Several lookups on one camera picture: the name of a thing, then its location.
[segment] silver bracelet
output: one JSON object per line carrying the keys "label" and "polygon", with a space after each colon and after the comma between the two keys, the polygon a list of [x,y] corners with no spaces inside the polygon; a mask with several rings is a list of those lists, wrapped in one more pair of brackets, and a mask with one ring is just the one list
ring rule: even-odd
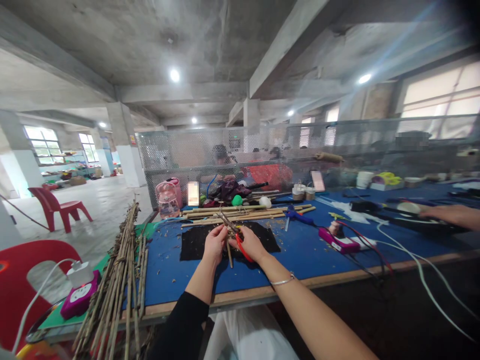
{"label": "silver bracelet", "polygon": [[288,280],[283,280],[283,281],[278,281],[278,282],[273,282],[270,281],[270,284],[272,285],[282,285],[291,282],[293,279],[295,279],[295,275],[292,271],[290,271],[290,278]]}

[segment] black sleeve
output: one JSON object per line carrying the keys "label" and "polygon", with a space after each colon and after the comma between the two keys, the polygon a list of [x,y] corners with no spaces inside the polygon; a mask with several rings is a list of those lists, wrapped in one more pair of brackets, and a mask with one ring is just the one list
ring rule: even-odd
{"label": "black sleeve", "polygon": [[204,335],[202,323],[208,316],[209,305],[184,292],[168,317],[164,331],[153,340],[147,359],[198,360]]}

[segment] black felt mat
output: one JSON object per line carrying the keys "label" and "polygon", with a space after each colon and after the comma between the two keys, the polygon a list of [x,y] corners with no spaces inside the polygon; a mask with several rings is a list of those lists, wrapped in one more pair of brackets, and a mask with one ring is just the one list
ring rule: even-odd
{"label": "black felt mat", "polygon": [[[242,225],[253,230],[255,235],[260,239],[263,247],[269,253],[279,253],[281,251],[271,229],[265,228],[259,223],[253,221],[243,222]],[[209,232],[217,226],[218,225],[205,225],[192,227],[188,231],[182,233],[180,261],[200,260],[204,254],[205,238]],[[245,257],[239,250],[233,247],[230,247],[230,250],[232,258],[246,261]],[[225,248],[223,251],[223,258],[228,259],[228,257],[229,255]]]}

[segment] blue table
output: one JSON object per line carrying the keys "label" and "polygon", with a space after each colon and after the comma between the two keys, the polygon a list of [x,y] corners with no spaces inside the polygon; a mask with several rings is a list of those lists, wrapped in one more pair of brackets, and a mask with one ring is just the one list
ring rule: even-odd
{"label": "blue table", "polygon": [[[370,195],[368,201],[384,203],[387,198],[408,197],[439,199],[447,197],[448,191],[453,191],[451,185],[425,184],[416,189],[399,189],[391,191],[359,190],[358,195]],[[335,201],[350,202],[354,198],[342,197],[341,192],[331,193],[328,197]],[[333,218],[328,214],[334,212],[343,214],[340,210],[329,207],[317,201],[306,201],[316,207],[305,216],[313,218],[316,225],[329,226]],[[270,226],[281,248],[281,252],[273,255],[295,276],[311,287],[321,287],[341,282],[363,279],[368,275],[359,269],[348,258],[330,248],[318,236],[318,230],[298,221],[290,221],[288,232],[285,226],[286,218],[257,220],[264,226]],[[354,229],[373,240],[392,243],[376,229],[376,223],[349,223]],[[199,260],[180,261],[182,245],[181,234],[192,227],[181,228],[180,223],[160,225],[153,234],[149,244],[148,270],[146,273],[145,306],[149,317],[163,317],[170,313],[175,301],[185,290],[190,277],[194,273]],[[471,247],[451,237],[427,238],[418,232],[396,225],[383,226],[382,230],[402,243],[411,252],[433,261],[442,262],[467,254]],[[403,251],[384,244],[378,244],[378,249],[391,263],[397,263],[397,268],[410,269],[414,265],[412,259]],[[378,267],[378,256],[372,250],[363,251],[357,255],[357,260],[366,268]],[[215,276],[215,299],[212,311],[226,310],[225,306],[250,306],[266,299],[273,299],[275,292],[269,286],[269,281],[257,266],[233,260],[233,269],[228,261],[223,260],[218,266]]]}

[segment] hand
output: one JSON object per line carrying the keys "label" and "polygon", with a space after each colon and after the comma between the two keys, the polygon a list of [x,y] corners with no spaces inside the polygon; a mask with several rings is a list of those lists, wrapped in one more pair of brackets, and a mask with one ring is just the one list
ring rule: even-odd
{"label": "hand", "polygon": [[473,231],[480,231],[480,210],[464,205],[434,206],[422,211],[421,218],[437,218]]}
{"label": "hand", "polygon": [[214,228],[205,239],[205,249],[202,260],[210,261],[215,266],[222,261],[222,251],[225,247],[225,238],[229,230],[223,224]]}
{"label": "hand", "polygon": [[[261,258],[269,254],[252,229],[242,226],[240,231],[243,234],[243,242],[241,243],[241,247],[253,261],[258,263]],[[236,239],[229,239],[228,243],[235,249],[240,250]]]}

